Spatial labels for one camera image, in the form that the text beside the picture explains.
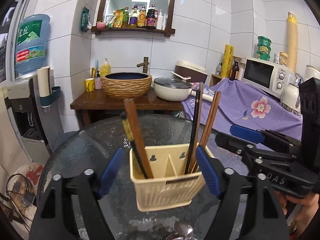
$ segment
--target microwave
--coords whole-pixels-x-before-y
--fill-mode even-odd
[[[280,99],[287,85],[294,84],[296,76],[286,66],[257,58],[248,58],[242,81]]]

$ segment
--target sink basin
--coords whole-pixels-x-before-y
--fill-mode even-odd
[[[103,90],[112,98],[136,98],[150,89],[152,76],[145,73],[119,72],[101,77]]]

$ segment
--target pink flower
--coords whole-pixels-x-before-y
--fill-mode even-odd
[[[271,106],[267,105],[268,99],[266,97],[262,97],[260,101],[255,100],[251,104],[251,108],[254,109],[251,112],[252,117],[259,117],[260,119],[266,116],[266,113],[269,113],[271,110]]]

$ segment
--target blue water jug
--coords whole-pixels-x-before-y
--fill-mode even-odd
[[[46,14],[31,15],[20,23],[15,54],[15,70],[19,74],[29,73],[45,65],[49,23],[50,17]]]

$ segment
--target seasoning pouch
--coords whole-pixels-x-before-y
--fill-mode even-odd
[[[80,23],[80,30],[83,32],[87,32],[91,29],[92,25],[89,22],[90,16],[89,16],[89,9],[84,7],[83,12],[81,14],[81,23]]]
[[[107,28],[112,28],[113,24],[115,22],[116,19],[116,15],[112,15],[112,16],[107,16],[106,18],[106,24],[107,24]]]
[[[120,10],[116,10],[116,20],[115,23],[113,24],[114,28],[120,28],[122,25],[122,21],[123,21],[123,14],[124,12],[124,8],[120,9]]]

